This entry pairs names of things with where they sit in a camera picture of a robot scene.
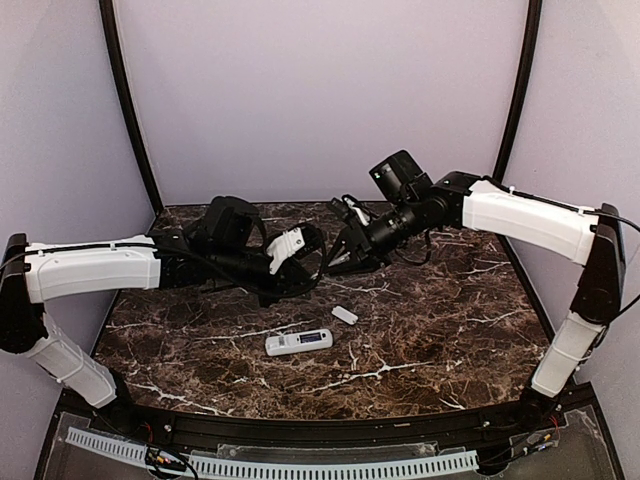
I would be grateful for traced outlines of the clear handle screwdriver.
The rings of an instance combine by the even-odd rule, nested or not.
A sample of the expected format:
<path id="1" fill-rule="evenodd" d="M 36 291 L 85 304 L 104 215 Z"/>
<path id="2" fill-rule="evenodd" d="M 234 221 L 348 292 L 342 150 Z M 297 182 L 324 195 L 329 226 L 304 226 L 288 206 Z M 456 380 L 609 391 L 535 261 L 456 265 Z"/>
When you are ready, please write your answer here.
<path id="1" fill-rule="evenodd" d="M 328 258 L 327 266 L 329 268 L 337 267 L 339 265 L 348 263 L 350 261 L 351 253 L 349 251 L 341 251 L 336 252 L 335 254 L 330 254 Z"/>

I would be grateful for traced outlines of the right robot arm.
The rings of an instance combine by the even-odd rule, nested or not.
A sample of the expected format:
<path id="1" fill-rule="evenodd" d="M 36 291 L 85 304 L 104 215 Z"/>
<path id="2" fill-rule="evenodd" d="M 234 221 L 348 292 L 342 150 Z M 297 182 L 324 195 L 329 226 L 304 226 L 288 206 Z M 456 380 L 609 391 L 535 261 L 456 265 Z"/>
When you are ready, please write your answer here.
<path id="1" fill-rule="evenodd" d="M 617 209 L 564 204 L 460 171 L 434 182 L 405 150 L 369 175 L 391 208 L 373 214 L 350 195 L 329 202 L 345 225 L 327 257 L 330 274 L 373 272 L 388 265 L 390 253 L 411 238 L 444 227 L 502 235 L 582 266 L 568 314 L 530 383 L 537 394 L 556 397 L 624 311 L 626 261 Z"/>

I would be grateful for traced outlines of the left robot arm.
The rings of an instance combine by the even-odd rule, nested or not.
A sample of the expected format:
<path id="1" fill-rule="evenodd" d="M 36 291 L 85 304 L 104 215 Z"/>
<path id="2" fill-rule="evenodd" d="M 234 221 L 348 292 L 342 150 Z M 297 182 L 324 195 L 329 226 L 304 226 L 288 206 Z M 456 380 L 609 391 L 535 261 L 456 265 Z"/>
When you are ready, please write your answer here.
<path id="1" fill-rule="evenodd" d="M 326 251 L 320 229 L 301 223 L 268 235 L 259 210 L 218 196 L 185 228 L 84 244 L 31 243 L 12 235 L 1 262 L 1 349 L 34 360 L 90 406 L 129 403 L 118 375 L 94 361 L 45 310 L 47 301 L 124 289 L 178 289 L 213 282 L 242 288 L 262 306 L 315 288 L 301 261 Z"/>

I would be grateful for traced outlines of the white remote control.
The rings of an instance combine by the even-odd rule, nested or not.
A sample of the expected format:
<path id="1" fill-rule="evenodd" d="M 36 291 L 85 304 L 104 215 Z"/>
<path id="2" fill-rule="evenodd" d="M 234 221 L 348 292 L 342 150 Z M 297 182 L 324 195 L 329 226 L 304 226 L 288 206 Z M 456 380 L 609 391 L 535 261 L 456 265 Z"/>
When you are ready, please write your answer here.
<path id="1" fill-rule="evenodd" d="M 317 343 L 300 344 L 297 337 L 300 333 L 321 331 L 326 334 L 326 338 Z M 286 335 L 272 336 L 265 340 L 265 351 L 268 356 L 283 356 L 297 353 L 323 350 L 333 346 L 333 335 L 328 329 L 317 329 L 311 331 L 297 332 Z"/>

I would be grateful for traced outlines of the white battery cover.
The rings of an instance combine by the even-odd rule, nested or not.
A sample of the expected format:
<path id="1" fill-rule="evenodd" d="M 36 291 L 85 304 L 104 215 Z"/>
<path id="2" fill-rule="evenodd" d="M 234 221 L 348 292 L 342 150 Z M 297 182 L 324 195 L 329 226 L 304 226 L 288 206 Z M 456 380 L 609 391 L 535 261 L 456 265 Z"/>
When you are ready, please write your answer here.
<path id="1" fill-rule="evenodd" d="M 348 325 L 355 325 L 358 316 L 342 306 L 336 306 L 332 309 L 331 314 Z"/>

